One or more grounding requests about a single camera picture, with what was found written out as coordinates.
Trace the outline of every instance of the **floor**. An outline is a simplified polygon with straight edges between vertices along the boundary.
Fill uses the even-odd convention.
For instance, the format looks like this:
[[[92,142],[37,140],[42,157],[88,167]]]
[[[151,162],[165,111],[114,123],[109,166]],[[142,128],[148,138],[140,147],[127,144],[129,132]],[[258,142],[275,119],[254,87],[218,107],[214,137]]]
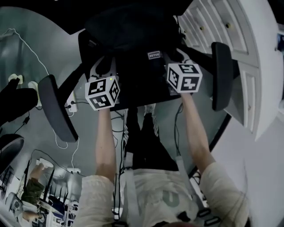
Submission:
[[[50,74],[53,74],[60,85],[67,76],[81,63],[78,47],[78,33],[68,35],[56,24],[38,15],[32,11],[21,8],[0,8],[0,34],[3,34],[8,28],[15,28],[27,41],[31,48],[37,53],[39,59],[47,67]],[[3,89],[8,83],[9,75],[16,73],[24,76],[24,84],[21,87],[27,87],[29,81],[39,82],[47,74],[44,67],[37,61],[30,50],[19,40],[16,35],[0,40],[0,89]],[[211,108],[212,102],[209,97],[212,94],[212,76],[203,71],[203,80],[200,91],[193,96],[199,110],[202,122],[205,126],[209,142],[214,138],[226,113],[224,111],[214,112]],[[83,76],[75,88],[76,100],[84,100]],[[172,157],[175,157],[176,150],[174,145],[174,116],[181,103],[180,99],[170,102],[158,103],[156,106],[156,115],[160,127],[160,138],[163,145],[169,151]],[[143,120],[143,107],[138,109],[139,123]],[[21,125],[25,116],[21,116],[13,122],[6,123],[3,126],[2,134],[14,133]],[[25,138],[25,145],[18,157],[13,161],[12,167],[15,175],[22,179],[23,171],[27,165],[34,149],[42,150],[48,153],[59,165],[67,168],[71,167],[71,157],[77,147],[77,143],[70,143],[67,149],[60,149],[55,143],[55,135],[49,125],[44,112],[37,109],[30,111],[30,121],[27,125],[18,131],[18,134]],[[74,155],[74,166],[81,169],[81,174],[91,175],[95,173],[95,138],[97,128],[97,112],[93,111],[89,105],[79,104],[78,112],[71,118],[71,121],[80,137],[79,149]],[[121,130],[122,121],[113,120],[113,129]],[[187,155],[188,146],[185,135],[185,120],[180,114],[177,120],[177,126],[180,133],[180,150],[184,157],[185,167],[188,171],[193,168],[192,161]],[[120,142],[121,134],[114,133],[118,139],[117,163],[120,162]],[[58,140],[60,146],[65,147],[66,143]],[[32,154],[32,164],[35,165],[39,157],[46,155],[39,151]],[[74,199],[79,199],[81,192],[81,176],[71,175],[56,166],[53,185],[65,187],[69,195]]]

